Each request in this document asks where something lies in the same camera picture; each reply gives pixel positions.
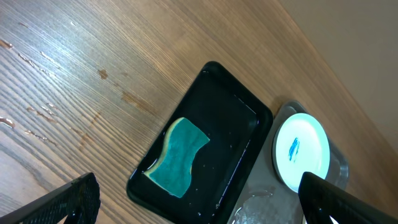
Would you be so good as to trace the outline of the plate with blue stain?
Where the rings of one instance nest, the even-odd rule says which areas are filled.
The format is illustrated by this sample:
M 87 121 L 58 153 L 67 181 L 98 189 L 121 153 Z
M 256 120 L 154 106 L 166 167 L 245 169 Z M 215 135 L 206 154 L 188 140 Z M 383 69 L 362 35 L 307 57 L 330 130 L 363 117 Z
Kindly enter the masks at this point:
M 330 166 L 330 145 L 323 126 L 306 113 L 289 116 L 274 136 L 272 161 L 279 178 L 295 193 L 304 172 L 325 179 Z

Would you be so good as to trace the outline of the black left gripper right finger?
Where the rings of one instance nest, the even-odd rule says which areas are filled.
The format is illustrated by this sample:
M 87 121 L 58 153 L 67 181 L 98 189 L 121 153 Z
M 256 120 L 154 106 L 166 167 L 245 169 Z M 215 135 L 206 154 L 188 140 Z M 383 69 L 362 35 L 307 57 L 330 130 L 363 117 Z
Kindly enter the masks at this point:
M 303 173 L 298 197 L 308 224 L 397 224 L 396 218 L 364 203 L 311 172 Z

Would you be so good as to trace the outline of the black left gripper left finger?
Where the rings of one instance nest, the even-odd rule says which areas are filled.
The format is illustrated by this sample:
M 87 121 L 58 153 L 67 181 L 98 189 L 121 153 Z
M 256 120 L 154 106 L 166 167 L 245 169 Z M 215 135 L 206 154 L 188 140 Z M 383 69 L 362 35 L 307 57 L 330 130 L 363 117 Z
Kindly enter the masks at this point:
M 100 205 L 100 187 L 89 172 L 1 217 L 1 223 L 94 224 Z

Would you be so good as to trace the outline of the teal and yellow sponge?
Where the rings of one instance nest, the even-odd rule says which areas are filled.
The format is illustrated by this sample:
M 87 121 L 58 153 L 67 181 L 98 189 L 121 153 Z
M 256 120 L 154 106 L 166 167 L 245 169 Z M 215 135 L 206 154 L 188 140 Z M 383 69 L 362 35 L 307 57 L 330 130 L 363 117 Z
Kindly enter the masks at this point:
M 181 198 L 192 181 L 192 164 L 209 137 L 189 119 L 176 119 L 165 132 L 159 158 L 144 175 L 168 194 Z

